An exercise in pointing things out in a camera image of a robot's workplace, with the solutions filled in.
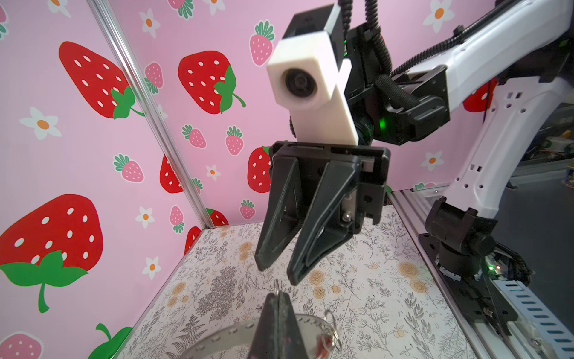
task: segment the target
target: orange flower center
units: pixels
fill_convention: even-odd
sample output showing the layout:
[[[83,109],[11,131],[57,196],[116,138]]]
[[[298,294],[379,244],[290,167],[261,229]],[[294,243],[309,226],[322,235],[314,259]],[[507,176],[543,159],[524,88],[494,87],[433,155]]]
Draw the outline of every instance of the orange flower center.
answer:
[[[42,130],[47,130],[50,128],[50,124],[47,123],[46,121],[44,121],[43,119],[39,120],[37,123],[39,128],[41,128]]]
[[[435,18],[440,19],[444,15],[444,9],[441,7],[440,9],[436,10]]]

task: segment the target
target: floral tabletop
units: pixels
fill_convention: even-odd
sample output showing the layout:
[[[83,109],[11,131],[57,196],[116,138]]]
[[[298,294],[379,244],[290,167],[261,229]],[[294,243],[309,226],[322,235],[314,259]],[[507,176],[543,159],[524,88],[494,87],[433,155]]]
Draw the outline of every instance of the floral tabletop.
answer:
[[[295,312],[334,314],[343,350],[332,358],[475,358],[393,206],[292,287],[286,266],[294,241],[264,272],[253,254],[261,224],[206,230],[153,307],[134,328],[121,359],[175,359],[197,340],[259,316],[275,279]],[[237,346],[212,358],[245,358]]]

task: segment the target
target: pink wall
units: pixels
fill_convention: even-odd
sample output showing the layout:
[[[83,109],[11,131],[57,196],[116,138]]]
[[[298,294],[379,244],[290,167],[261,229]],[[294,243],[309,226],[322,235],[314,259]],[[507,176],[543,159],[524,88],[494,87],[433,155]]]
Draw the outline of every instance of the pink wall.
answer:
[[[330,1],[217,0],[214,3],[211,0],[187,0],[184,3],[183,0],[141,0],[134,3],[114,0],[111,3],[142,70],[150,63],[161,66],[163,84],[155,98],[169,114],[167,126],[189,173],[203,185],[201,199],[205,206],[219,210],[231,224],[262,221],[267,193],[254,191],[247,182],[247,177],[253,175],[248,173],[253,164],[250,154],[262,146],[271,146],[275,141],[294,138],[289,131],[289,113],[275,103],[265,66],[257,66],[251,57],[250,39],[255,34],[255,26],[260,21],[269,20],[274,26],[271,43],[276,45],[294,13],[326,5]],[[173,5],[190,9],[189,4],[193,6],[193,16],[187,20],[172,8]],[[493,0],[454,0],[452,3],[450,0],[442,3],[437,0],[382,1],[379,4],[380,22],[395,66],[451,36],[457,25],[469,25],[493,5]],[[356,26],[364,21],[363,2],[356,1],[354,8],[352,25]],[[435,22],[440,21],[435,21],[434,14],[442,14],[442,20],[449,20],[439,28]],[[149,30],[149,24],[144,24],[148,18],[152,32],[144,31]],[[183,79],[178,78],[180,60],[204,51],[218,51],[229,60],[236,76],[235,93],[244,100],[245,108],[233,98],[231,108],[218,113],[222,95],[214,95],[212,90],[214,83],[220,81],[224,67],[208,68],[207,63],[225,60],[192,57],[189,61],[195,67],[191,69],[188,68],[191,65],[186,64]],[[197,65],[200,61],[206,63],[205,67]],[[195,73],[188,75],[186,69]],[[210,80],[211,75],[215,75],[215,80]],[[200,84],[203,79],[205,87]],[[195,87],[190,88],[188,82],[195,82]],[[203,101],[197,99],[204,108],[188,93],[188,90],[198,91],[198,88],[204,92],[198,92],[195,97],[204,98]],[[215,106],[210,107],[208,103],[212,98],[215,98]],[[184,125],[191,125],[197,130],[197,135],[201,133],[205,140],[204,148],[203,143],[194,146],[182,135]],[[425,140],[400,148],[389,146],[392,153],[391,188],[399,190],[419,183],[450,182],[481,125],[482,114],[460,109],[453,114],[450,123]],[[243,135],[243,149],[238,155],[232,155],[226,146],[226,131],[233,126],[240,128]],[[421,165],[432,158],[436,158],[434,167]],[[216,180],[207,175],[214,165],[220,173]],[[251,218],[240,210],[245,199],[255,206],[255,215]]]
[[[146,119],[133,111],[116,120],[99,114],[64,68],[59,48],[71,41],[109,60],[104,63],[110,70],[100,68],[98,74],[114,70],[116,61],[88,3],[50,4],[0,1],[0,357],[4,358],[15,355],[14,350],[27,358],[87,358],[107,342],[105,334],[96,331],[99,323],[111,336],[134,326],[182,258],[188,230],[198,223],[185,195],[170,194],[160,185],[164,154]],[[98,56],[89,57],[88,62],[78,53],[74,59],[81,61],[82,69],[90,69]],[[95,75],[86,72],[77,80],[80,86],[83,79],[91,88],[101,85],[96,92],[105,90],[105,82],[98,83]],[[98,96],[107,99],[105,106],[111,105],[109,96]],[[36,118],[30,113],[32,107],[38,110],[33,111]],[[119,153],[137,162],[142,182],[128,182],[116,171],[114,156]],[[60,197],[66,194],[75,196]],[[181,234],[170,222],[173,206],[184,217]],[[140,207],[153,210],[154,222],[147,228],[135,220]],[[151,264],[153,279],[143,273]],[[38,304],[41,283],[47,283],[47,311]],[[13,336],[17,332],[27,334]],[[96,357],[107,358],[120,344],[117,338],[100,347]]]

